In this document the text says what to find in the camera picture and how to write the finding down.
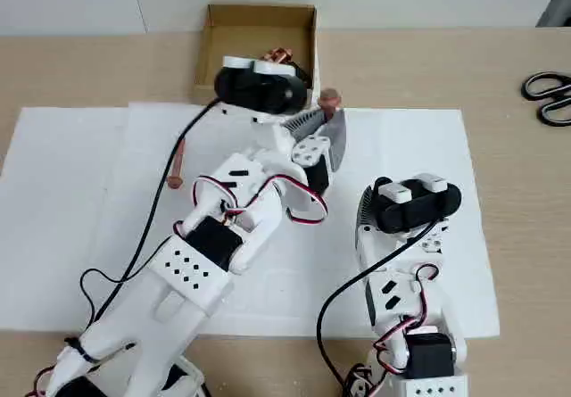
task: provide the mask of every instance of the black cable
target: black cable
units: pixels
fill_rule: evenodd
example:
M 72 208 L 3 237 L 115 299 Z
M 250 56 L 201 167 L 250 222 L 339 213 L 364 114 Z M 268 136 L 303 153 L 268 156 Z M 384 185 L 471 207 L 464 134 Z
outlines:
M 323 327 L 323 318 L 325 317 L 325 313 L 327 311 L 327 308 L 329 307 L 329 305 L 331 304 L 332 301 L 335 300 L 335 298 L 337 298 L 337 296 L 339 296 L 342 292 L 344 292 L 345 290 L 347 290 L 349 287 L 351 287 L 353 284 L 361 281 L 362 278 L 366 277 L 368 274 L 370 274 L 371 272 L 374 272 L 376 269 L 380 268 L 381 266 L 385 265 L 386 263 L 388 263 L 389 261 L 391 261 L 392 259 L 394 259 L 395 257 L 397 257 L 399 254 L 405 252 L 406 250 L 408 250 L 412 245 L 416 244 L 418 241 L 420 241 L 423 237 L 426 236 L 426 234 L 428 234 L 428 232 L 430 232 L 432 230 L 432 228 L 434 226 L 436 226 L 436 223 L 438 223 L 439 220 L 435 220 L 432 221 L 428 224 L 428 226 L 426 226 L 420 233 L 418 233 L 418 235 L 409 238 L 409 240 L 401 245 L 399 248 L 397 248 L 396 250 L 394 250 L 392 253 L 390 253 L 388 256 L 384 257 L 383 259 L 381 259 L 380 261 L 378 261 L 377 263 L 375 263 L 374 265 L 372 265 L 371 267 L 363 270 L 362 272 L 360 272 L 358 275 L 356 275 L 355 277 L 351 278 L 349 281 L 347 281 L 345 284 L 341 285 L 337 290 L 335 290 L 326 300 L 325 303 L 323 303 L 323 306 L 321 307 L 321 311 L 319 312 L 318 315 L 318 323 L 316 326 L 316 335 L 317 335 L 317 340 L 318 340 L 318 347 L 319 347 L 319 352 L 321 352 L 321 357 L 323 358 L 323 360 L 326 362 L 327 366 L 329 367 L 329 370 L 331 370 L 331 373 L 333 373 L 333 376 L 335 376 L 335 379 L 337 380 L 337 382 L 341 385 L 344 386 L 344 380 L 343 377 L 339 374 L 339 372 L 337 371 L 337 369 L 335 368 L 335 365 L 333 364 L 333 361 L 331 361 L 331 359 L 329 358 L 329 356 L 327 355 L 327 352 L 325 351 L 325 346 L 323 345 L 323 337 L 321 336 L 321 328 Z
M 169 240 L 169 238 L 170 238 L 170 236 L 167 236 L 159 244 L 159 246 L 154 249 L 153 254 L 151 254 L 149 256 L 149 258 L 145 261 L 145 263 L 143 263 L 130 276 L 127 276 L 127 277 L 124 277 L 121 279 L 114 279 L 114 278 L 109 277 L 107 274 L 105 274 L 102 270 L 100 270 L 98 268 L 89 268 L 89 269 L 86 269 L 83 271 L 83 274 L 81 274 L 81 277 L 79 278 L 79 288 L 81 289 L 81 293 L 83 293 L 83 295 L 86 296 L 87 303 L 89 303 L 90 314 L 89 314 L 89 322 L 87 323 L 88 327 L 91 326 L 95 321 L 95 305 L 93 303 L 93 299 L 91 298 L 91 296 L 89 295 L 89 293 L 87 292 L 87 290 L 85 288 L 84 280 L 85 280 L 86 276 L 92 272 L 96 272 L 111 283 L 115 283 L 117 285 L 123 285 L 123 284 L 127 283 L 128 281 L 130 281 L 131 279 L 133 279 L 134 277 L 136 277 L 146 267 L 146 265 L 149 264 L 149 262 L 154 258 L 155 254 L 166 244 L 166 242 Z
M 123 284 L 124 284 L 124 282 L 121 280 L 124 280 L 125 278 L 128 277 L 128 275 L 131 273 L 131 270 L 133 270 L 133 268 L 135 267 L 139 256 L 141 255 L 141 251 L 143 250 L 143 245 L 145 245 L 147 235 L 149 233 L 149 230 L 151 229 L 151 225 L 153 224 L 154 213 L 156 212 L 157 205 L 159 204 L 159 199 L 161 198 L 161 192 L 162 192 L 162 189 L 164 187 L 164 183 L 167 180 L 167 176 L 169 175 L 170 165 L 171 165 L 171 163 L 175 157 L 175 154 L 177 153 L 178 145 L 185 138 L 186 133 L 198 122 L 198 120 L 200 120 L 212 107 L 214 107 L 219 102 L 220 102 L 220 99 L 216 98 L 215 100 L 212 100 L 210 103 L 208 103 L 201 110 L 201 112 L 198 113 L 198 115 L 196 115 L 196 117 L 194 117 L 194 119 L 192 119 L 188 125 L 186 125 L 186 127 L 183 129 L 183 131 L 178 136 L 177 142 L 173 146 L 172 151 L 170 152 L 169 159 L 167 160 L 167 164 L 164 167 L 164 171 L 162 172 L 161 181 L 159 182 L 159 186 L 157 187 L 157 190 L 154 194 L 153 204 L 151 205 L 151 210 L 149 211 L 149 216 L 147 217 L 147 220 L 145 223 L 145 228 L 143 229 L 143 234 L 141 235 L 141 238 L 139 239 L 139 244 L 137 246 L 137 249 L 135 250 L 135 254 L 133 254 L 131 261 L 129 262 L 129 264 L 125 268 L 125 271 L 123 272 L 123 276 L 119 280 L 119 283 L 117 283 L 115 288 L 113 288 L 112 292 L 109 294 L 109 296 L 107 297 L 105 302 L 103 302 L 103 305 L 101 305 L 101 308 L 99 308 L 99 310 L 95 314 L 94 321 L 97 321 L 98 319 L 100 319 L 102 317 L 102 315 L 105 313 L 105 311 L 109 308 L 109 305 L 111 305 L 111 303 L 113 302 L 115 297 L 117 297 L 117 294 L 119 293 L 120 289 L 123 287 Z
M 201 388 L 203 389 L 204 397 L 212 397 L 212 394 L 211 394 L 211 392 L 209 391 L 208 387 L 206 386 L 206 383 L 203 383 L 203 384 L 201 385 Z

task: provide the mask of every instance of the white paper sheet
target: white paper sheet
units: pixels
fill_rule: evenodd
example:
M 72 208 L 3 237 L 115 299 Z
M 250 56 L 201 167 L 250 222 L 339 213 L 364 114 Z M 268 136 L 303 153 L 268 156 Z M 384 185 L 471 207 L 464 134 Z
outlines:
M 50 234 L 35 226 L 33 237 L 22 241 L 4 233 L 18 234 L 12 214 L 6 212 L 26 199 L 28 215 L 38 214 L 31 208 L 41 203 L 33 191 L 19 189 L 21 167 L 5 172 L 0 180 L 3 209 L 0 212 L 0 241 L 4 263 L 0 271 L 0 291 L 10 286 L 17 296 L 0 313 L 0 327 L 33 330 L 81 329 L 87 318 L 87 304 L 80 297 L 77 280 L 86 266 L 97 267 L 118 276 L 137 246 L 153 192 L 164 166 L 167 153 L 178 132 L 200 110 L 181 104 L 132 104 L 128 112 L 115 111 L 127 122 L 120 136 L 115 138 L 112 158 L 99 164 L 102 152 L 90 152 L 79 158 L 73 151 L 62 148 L 53 137 L 46 136 L 33 119 L 22 120 L 19 131 L 28 134 L 33 128 L 36 137 L 46 139 L 47 150 L 67 153 L 67 161 L 75 161 L 81 170 L 88 161 L 96 178 L 84 195 L 77 190 L 65 190 L 58 184 L 63 173 L 59 163 L 44 167 L 42 177 L 54 191 L 54 204 L 41 211 L 41 220 L 51 221 Z M 87 128 L 72 124 L 77 110 L 57 111 L 59 125 L 78 135 L 68 140 L 73 145 L 82 140 Z M 448 291 L 467 337 L 497 335 L 499 321 L 492 274 L 480 222 L 476 186 L 469 156 L 468 143 L 459 111 L 425 110 L 347 110 L 347 150 L 333 186 L 327 192 L 330 215 L 319 227 L 302 227 L 283 222 L 272 236 L 251 270 L 236 278 L 235 291 L 224 301 L 203 332 L 222 335 L 255 336 L 314 336 L 315 319 L 326 297 L 343 281 L 357 272 L 354 252 L 355 215 L 364 187 L 375 178 L 386 175 L 393 179 L 409 178 L 429 171 L 448 178 L 463 193 L 460 210 L 452 217 L 451 234 L 447 237 L 444 254 L 447 268 L 454 273 L 443 275 Z M 155 224 L 144 257 L 170 232 L 175 219 L 184 218 L 192 209 L 189 186 L 192 178 L 214 170 L 234 151 L 251 144 L 250 119 L 246 114 L 223 115 L 213 110 L 199 126 L 191 131 L 186 142 L 184 164 L 185 185 L 178 191 L 168 188 L 163 192 Z M 31 142 L 12 143 L 6 164 L 27 162 L 34 169 L 36 145 Z M 87 208 L 94 203 L 91 213 L 84 211 L 81 221 L 71 222 L 70 215 L 56 205 L 74 194 L 76 208 Z M 91 231 L 91 239 L 84 234 Z M 66 233 L 81 240 L 70 249 L 58 246 Z M 36 244 L 42 252 L 34 251 Z M 23 261 L 21 256 L 31 261 Z M 38 268 L 36 258 L 41 259 Z M 24 264 L 29 273 L 22 272 Z M 56 280 L 44 275 L 52 269 Z M 87 280 L 90 292 L 100 302 L 110 290 L 99 278 Z M 46 315 L 56 305 L 57 315 Z M 370 325 L 361 285 L 356 285 L 341 296 L 327 314 L 324 329 L 330 336 L 370 336 Z

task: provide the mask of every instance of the white foam board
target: white foam board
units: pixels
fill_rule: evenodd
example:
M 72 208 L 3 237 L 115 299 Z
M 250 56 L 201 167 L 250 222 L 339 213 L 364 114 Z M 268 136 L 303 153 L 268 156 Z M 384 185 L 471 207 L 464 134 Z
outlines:
M 26 297 L 20 297 L 20 303 L 12 304 L 9 310 L 0 314 L 0 327 L 69 330 L 84 326 L 87 305 L 77 290 L 81 267 L 96 264 L 114 276 L 120 274 L 137 246 L 166 155 L 179 130 L 198 110 L 196 106 L 181 104 L 131 104 L 128 123 L 120 143 L 116 144 L 113 171 L 109 173 L 107 184 L 101 183 L 107 195 L 100 204 L 99 216 L 85 223 L 85 228 L 96 229 L 95 235 L 90 244 L 76 247 L 76 250 L 84 250 L 79 256 L 86 256 L 85 251 L 90 253 L 87 256 L 89 262 L 77 261 L 74 268 L 59 263 L 56 266 L 54 256 L 60 252 L 57 243 L 61 240 L 55 235 L 64 235 L 84 223 L 71 226 L 66 222 L 65 231 L 60 226 L 51 227 L 52 239 L 43 245 L 44 268 L 51 261 L 52 269 L 65 268 L 66 274 L 75 275 L 74 279 L 49 281 L 50 285 L 46 285 L 45 280 L 43 285 L 33 281 L 23 285 L 10 279 L 21 266 L 13 263 L 9 269 L 14 270 L 7 270 L 5 279 Z M 319 227 L 303 227 L 284 221 L 253 267 L 236 278 L 235 291 L 205 325 L 203 332 L 314 336 L 315 319 L 322 302 L 357 272 L 353 235 L 356 210 L 364 187 L 382 175 L 401 179 L 429 171 L 457 184 L 464 199 L 452 217 L 451 234 L 446 241 L 447 267 L 450 265 L 453 273 L 443 275 L 443 285 L 451 296 L 467 337 L 497 335 L 499 321 L 492 273 L 461 112 L 350 109 L 346 116 L 347 151 L 335 182 L 327 192 L 330 208 L 327 221 Z M 213 171 L 232 152 L 251 144 L 249 118 L 248 113 L 235 114 L 230 110 L 228 115 L 223 115 L 215 109 L 191 132 L 184 164 L 186 183 L 178 191 L 166 189 L 163 193 L 144 257 L 170 232 L 171 223 L 184 218 L 192 209 L 189 196 L 192 178 Z M 14 157 L 9 160 L 19 162 L 20 150 L 17 145 L 11 148 L 9 156 Z M 82 161 L 77 159 L 80 167 Z M 53 175 L 58 175 L 57 167 L 46 170 L 46 178 Z M 9 175 L 2 182 L 1 191 L 8 178 Z M 11 197 L 14 199 L 29 195 L 13 186 Z M 65 201 L 64 191 L 58 194 Z M 86 199 L 78 199 L 78 203 L 87 204 L 88 197 L 86 194 Z M 58 220 L 54 220 L 57 225 L 60 224 Z M 38 232 L 33 239 L 41 241 L 44 231 L 39 227 Z M 19 247 L 22 241 L 13 238 L 10 246 L 3 238 L 1 241 L 3 252 L 10 253 L 7 256 L 10 259 L 17 258 L 17 253 L 22 252 Z M 37 256 L 29 250 L 27 255 Z M 66 276 L 62 272 L 59 274 L 59 277 Z M 89 278 L 87 285 L 98 302 L 110 290 L 109 285 L 96 277 Z M 33 294 L 40 291 L 45 306 L 60 307 L 57 316 L 46 315 L 45 310 L 37 312 Z M 354 286 L 335 302 L 327 314 L 324 334 L 371 335 L 361 285 Z
M 85 321 L 78 278 L 92 260 L 126 118 L 127 109 L 22 110 L 0 175 L 0 327 Z

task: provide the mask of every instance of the screw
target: screw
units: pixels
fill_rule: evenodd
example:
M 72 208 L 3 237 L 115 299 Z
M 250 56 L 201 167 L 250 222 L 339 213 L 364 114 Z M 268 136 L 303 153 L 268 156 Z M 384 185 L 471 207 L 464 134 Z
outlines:
M 177 152 L 175 153 L 175 159 L 172 164 L 172 169 L 170 175 L 167 177 L 167 184 L 171 189 L 178 189 L 183 184 L 183 179 L 180 177 L 180 171 L 182 170 L 182 157 L 185 154 L 185 139 L 183 138 L 178 144 Z
M 335 114 L 337 107 L 341 105 L 341 96 L 332 87 L 328 87 L 321 91 L 318 99 L 318 106 L 325 113 L 325 119 L 331 120 Z

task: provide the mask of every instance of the wire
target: wire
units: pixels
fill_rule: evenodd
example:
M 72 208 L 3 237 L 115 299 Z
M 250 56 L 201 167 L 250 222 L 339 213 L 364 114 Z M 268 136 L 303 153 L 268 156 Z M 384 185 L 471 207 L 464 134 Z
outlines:
M 170 238 L 170 236 L 165 238 L 159 244 L 159 246 L 157 248 L 155 248 L 153 254 L 151 254 L 149 256 L 149 258 L 145 261 L 145 263 L 143 263 L 135 272 L 133 272 L 132 275 L 129 275 L 126 277 L 123 276 L 120 279 L 115 279 L 115 278 L 109 277 L 107 274 L 105 274 L 102 270 L 100 270 L 98 268 L 89 268 L 89 269 L 86 269 L 83 271 L 83 274 L 81 274 L 81 277 L 79 278 L 79 288 L 81 289 L 81 293 L 83 293 L 83 295 L 86 296 L 87 303 L 89 303 L 90 314 L 89 314 L 89 322 L 87 323 L 87 327 L 91 326 L 95 321 L 95 305 L 93 303 L 93 299 L 91 298 L 91 296 L 89 295 L 89 293 L 87 292 L 87 290 L 85 288 L 84 280 L 85 280 L 86 276 L 89 275 L 90 273 L 96 272 L 111 283 L 115 283 L 116 285 L 123 285 L 123 284 L 127 283 L 128 281 L 130 281 L 131 279 L 133 279 L 134 277 L 136 277 L 146 267 L 146 265 L 149 264 L 149 262 L 154 258 L 156 253 L 166 244 L 166 242 L 169 240 L 169 238 Z
M 193 204 L 194 204 L 194 206 L 198 205 L 198 200 L 196 199 L 196 184 L 199 181 L 213 185 L 214 187 L 219 189 L 220 192 L 222 192 L 222 194 L 225 194 L 228 198 L 230 198 L 230 200 L 234 204 L 234 208 L 238 207 L 238 199 L 236 198 L 236 195 L 230 189 L 228 189 L 226 186 L 224 186 L 224 183 L 222 183 L 221 181 L 217 180 L 214 177 L 204 176 L 204 175 L 198 176 L 193 183 Z
M 375 270 L 377 270 L 378 268 L 380 268 L 381 266 L 385 265 L 386 263 L 388 263 L 389 261 L 391 261 L 392 259 L 394 259 L 395 257 L 397 257 L 399 254 L 405 252 L 406 250 L 408 250 L 412 245 L 416 244 L 418 241 L 420 241 L 422 238 L 424 238 L 431 230 L 434 226 L 436 226 L 436 223 L 438 223 L 439 220 L 434 220 L 432 222 L 430 222 L 422 231 L 420 231 L 416 236 L 409 238 L 407 240 L 407 242 L 403 245 L 401 245 L 399 248 L 397 248 L 396 250 L 394 250 L 393 252 L 391 252 L 389 255 L 387 255 L 386 257 L 384 257 L 383 259 L 381 259 L 380 261 L 378 261 L 377 263 L 375 263 L 374 265 L 370 266 L 369 268 L 363 270 L 362 272 L 360 272 L 359 274 L 357 274 L 355 277 L 351 278 L 349 281 L 347 281 L 346 283 L 344 283 L 343 285 L 341 285 L 337 290 L 335 290 L 326 300 L 325 303 L 323 303 L 323 306 L 321 307 L 321 311 L 319 312 L 318 315 L 318 322 L 316 325 L 316 335 L 317 335 L 317 341 L 318 341 L 318 347 L 319 347 L 319 352 L 321 352 L 321 357 L 323 358 L 323 360 L 326 362 L 327 366 L 329 367 L 329 370 L 331 370 L 331 373 L 333 374 L 333 376 L 335 377 L 335 379 L 337 380 L 337 382 L 343 386 L 343 378 L 341 377 L 341 375 L 339 374 L 339 372 L 337 371 L 337 368 L 335 367 L 335 365 L 333 364 L 333 361 L 331 361 L 331 359 L 329 358 L 329 356 L 327 355 L 327 352 L 325 350 L 325 346 L 323 344 L 323 336 L 321 335 L 321 328 L 323 327 L 323 318 L 325 317 L 325 313 L 327 312 L 327 308 L 329 307 L 329 305 L 331 304 L 331 302 L 333 302 L 341 293 L 343 293 L 345 290 L 347 290 L 349 287 L 351 287 L 352 285 L 354 285 L 355 283 L 361 281 L 362 278 L 366 277 L 368 274 L 370 274 L 371 272 L 374 272 Z
M 34 385 L 32 391 L 26 393 L 24 397 L 43 397 L 46 393 L 38 390 L 39 381 L 42 380 L 42 377 L 44 377 L 44 375 L 54 370 L 54 368 L 55 366 L 48 366 L 47 368 L 42 368 L 39 372 L 37 372 L 36 377 L 34 378 Z
M 388 362 L 383 361 L 381 359 L 381 353 L 389 351 L 385 345 L 385 342 L 388 341 L 395 333 L 398 333 L 398 332 L 408 333 L 410 330 L 422 327 L 424 325 L 424 323 L 426 321 L 426 316 L 428 314 L 425 289 L 424 289 L 424 286 L 422 284 L 422 280 L 420 278 L 420 271 L 424 268 L 432 268 L 433 269 L 433 273 L 430 274 L 430 276 L 428 276 L 426 278 L 430 281 L 432 281 L 433 279 L 438 277 L 438 274 L 440 273 L 440 270 L 438 269 L 438 267 L 436 265 L 434 265 L 433 263 L 424 263 L 415 272 L 415 280 L 420 285 L 421 308 L 420 308 L 420 315 L 418 316 L 418 319 L 413 318 L 413 317 L 405 318 L 403 321 L 401 321 L 396 326 L 391 327 L 391 329 L 389 329 L 386 333 L 384 333 L 381 337 L 379 337 L 376 342 L 373 343 L 373 348 L 375 348 L 377 350 L 377 362 L 385 370 L 389 371 L 393 375 L 403 374 L 405 372 L 405 368 L 396 368 L 395 366 L 392 366 Z
M 212 394 L 211 394 L 210 390 L 208 389 L 208 387 L 206 386 L 205 382 L 201 385 L 201 388 L 203 389 L 204 397 L 212 397 Z
M 156 212 L 157 209 L 157 205 L 159 204 L 159 199 L 161 198 L 161 192 L 162 189 L 164 188 L 164 184 L 165 181 L 167 180 L 167 176 L 169 175 L 169 170 L 170 170 L 170 165 L 177 153 L 177 149 L 178 149 L 178 145 L 182 142 L 182 140 L 185 138 L 186 133 L 188 131 L 190 131 L 190 129 L 192 129 L 192 127 L 194 125 L 196 125 L 196 123 L 212 108 L 214 107 L 216 104 L 218 104 L 220 102 L 219 98 L 214 99 L 213 101 L 211 101 L 210 103 L 208 103 L 201 111 L 200 113 L 198 113 L 194 119 L 192 119 L 190 121 L 190 123 L 188 123 L 188 125 L 186 125 L 186 127 L 183 129 L 183 131 L 180 133 L 180 135 L 177 138 L 177 142 L 175 143 L 175 145 L 172 147 L 172 150 L 170 151 L 170 155 L 169 158 L 167 160 L 167 163 L 164 167 L 164 171 L 162 172 L 162 176 L 161 176 L 161 180 L 159 182 L 159 185 L 157 187 L 157 190 L 154 194 L 154 198 L 153 198 L 153 204 L 151 205 L 151 210 L 149 211 L 149 215 L 146 219 L 146 223 L 145 223 L 145 227 L 143 228 L 143 233 L 141 234 L 141 238 L 139 239 L 139 243 L 137 245 L 137 248 L 135 250 L 135 254 L 133 254 L 133 257 L 131 258 L 129 264 L 127 265 L 127 267 L 125 268 L 125 270 L 123 271 L 123 276 L 121 277 L 121 279 L 125 279 L 126 277 L 128 277 L 128 275 L 131 273 L 131 270 L 133 270 L 133 268 L 135 267 L 135 265 L 137 264 L 137 260 L 139 258 L 139 256 L 141 255 L 141 251 L 143 250 L 143 246 L 145 245 L 145 241 L 146 238 L 149 234 L 149 230 L 151 229 L 151 225 L 153 224 L 153 219 L 154 219 L 154 213 Z M 102 315 L 105 313 L 105 311 L 109 308 L 109 306 L 112 304 L 113 300 L 117 297 L 117 294 L 119 293 L 120 289 L 123 287 L 123 282 L 119 282 L 117 283 L 117 285 L 115 286 L 115 288 L 113 288 L 112 292 L 109 294 L 109 296 L 107 297 L 107 299 L 105 300 L 105 302 L 103 302 L 103 305 L 101 305 L 101 308 L 99 308 L 99 310 L 97 311 L 97 313 L 94 316 L 94 321 L 97 321 L 98 319 L 100 319 L 102 317 Z
M 289 208 L 286 208 L 285 214 L 287 215 L 287 217 L 292 222 L 301 223 L 303 225 L 318 225 L 319 223 L 323 222 L 323 220 L 325 220 L 325 218 L 327 217 L 327 214 L 329 213 L 329 209 L 327 208 L 327 204 L 323 200 L 321 195 L 318 194 L 317 192 L 313 191 L 310 187 L 304 185 L 301 181 L 296 180 L 295 178 L 290 177 L 286 174 L 275 174 L 275 175 L 267 178 L 266 181 L 264 181 L 262 183 L 262 185 L 260 186 L 260 189 L 258 189 L 256 194 L 250 199 L 250 201 L 248 201 L 246 203 L 246 205 L 244 207 L 230 208 L 226 211 L 226 215 L 227 216 L 235 216 L 235 215 L 242 214 L 244 211 L 246 211 L 249 207 L 251 207 L 258 200 L 261 192 L 266 188 L 266 186 L 269 183 L 273 182 L 274 180 L 285 180 L 288 183 L 297 187 L 298 189 L 302 190 L 303 192 L 308 194 L 311 197 L 311 199 L 314 199 L 317 202 L 317 204 L 319 205 L 319 207 L 321 207 L 321 210 L 323 211 L 323 217 L 320 219 L 304 219 L 301 217 L 294 216 L 292 214 L 292 211 Z

